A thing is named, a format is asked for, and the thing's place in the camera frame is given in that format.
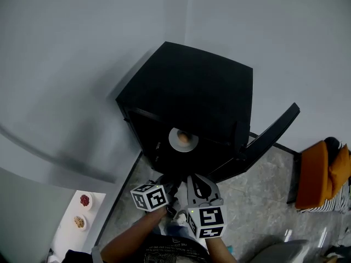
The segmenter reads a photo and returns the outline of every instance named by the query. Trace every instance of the white cube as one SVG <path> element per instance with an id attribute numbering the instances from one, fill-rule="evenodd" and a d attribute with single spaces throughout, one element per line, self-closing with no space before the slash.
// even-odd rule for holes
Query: white cube
<path id="1" fill-rule="evenodd" d="M 188 208 L 188 224 L 196 239 L 221 237 L 227 227 L 227 207 Z"/>
<path id="2" fill-rule="evenodd" d="M 153 211 L 168 204 L 163 185 L 143 184 L 131 190 L 138 209 Z"/>

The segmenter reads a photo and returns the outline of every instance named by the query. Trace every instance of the orange sofa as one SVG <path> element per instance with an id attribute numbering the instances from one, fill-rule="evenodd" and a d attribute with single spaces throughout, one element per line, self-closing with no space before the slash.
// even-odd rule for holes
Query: orange sofa
<path id="1" fill-rule="evenodd" d="M 351 176 L 347 145 L 328 166 L 328 151 L 324 141 L 302 152 L 301 175 L 295 207 L 320 207 L 325 199 L 332 199 Z"/>

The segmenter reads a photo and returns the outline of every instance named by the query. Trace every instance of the plate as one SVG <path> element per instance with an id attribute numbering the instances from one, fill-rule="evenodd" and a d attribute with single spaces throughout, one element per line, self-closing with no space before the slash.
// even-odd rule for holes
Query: plate
<path id="1" fill-rule="evenodd" d="M 177 150 L 179 152 L 190 152 L 199 143 L 199 137 L 196 135 L 193 135 L 193 134 L 189 134 L 189 133 L 187 133 L 187 134 L 190 136 L 190 142 L 189 143 L 182 142 L 178 137 L 178 132 L 183 132 L 183 131 L 176 129 L 176 128 L 173 128 L 169 132 L 169 136 L 168 136 L 169 144 L 171 144 L 171 146 L 175 150 Z"/>
<path id="2" fill-rule="evenodd" d="M 81 219 L 83 219 L 83 221 L 84 221 L 84 227 L 83 228 L 78 228 L 77 224 L 75 223 L 75 217 L 76 216 L 79 216 Z M 72 221 L 73 221 L 73 225 L 75 226 L 75 228 L 77 228 L 80 231 L 84 231 L 87 228 L 88 223 L 87 223 L 87 220 L 86 220 L 86 218 L 84 217 L 83 214 L 78 214 L 78 215 L 73 216 L 73 220 Z"/>
<path id="3" fill-rule="evenodd" d="M 83 206 L 83 204 L 81 204 L 81 196 L 82 195 L 86 195 L 88 198 L 89 198 L 89 204 L 85 207 L 85 206 Z M 83 193 L 83 194 L 81 194 L 80 196 L 79 196 L 79 204 L 85 209 L 85 210 L 90 210 L 90 208 L 92 208 L 92 206 L 93 206 L 93 196 L 90 194 L 90 193 L 88 193 L 88 192 L 85 192 L 85 193 Z"/>

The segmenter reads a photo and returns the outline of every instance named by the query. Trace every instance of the white wall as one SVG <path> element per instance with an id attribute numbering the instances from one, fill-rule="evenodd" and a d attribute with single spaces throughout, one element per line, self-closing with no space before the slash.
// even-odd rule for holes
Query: white wall
<path id="1" fill-rule="evenodd" d="M 9 263 L 42 262 L 73 194 L 0 168 L 0 253 L 4 258 Z"/>
<path id="2" fill-rule="evenodd" d="M 296 102 L 278 142 L 301 151 L 351 143 L 350 31 L 351 0 L 189 0 L 185 44 L 253 68 L 252 132 Z"/>
<path id="3" fill-rule="evenodd" d="M 125 178 L 140 148 L 114 99 L 166 35 L 184 42 L 184 21 L 165 26 L 177 12 L 172 0 L 0 0 L 0 130 L 10 138 L 1 147 L 19 143 L 106 182 Z"/>

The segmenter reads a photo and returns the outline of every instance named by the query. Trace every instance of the forearm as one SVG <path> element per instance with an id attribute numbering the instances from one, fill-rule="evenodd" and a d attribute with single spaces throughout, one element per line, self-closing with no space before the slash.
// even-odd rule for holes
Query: forearm
<path id="1" fill-rule="evenodd" d="M 206 245 L 213 263 L 236 263 L 221 238 L 206 239 Z"/>
<path id="2" fill-rule="evenodd" d="M 107 263 L 114 263 L 121 262 L 131 256 L 166 214 L 166 207 L 146 214 L 127 231 L 114 238 L 104 247 L 101 251 L 102 259 Z"/>

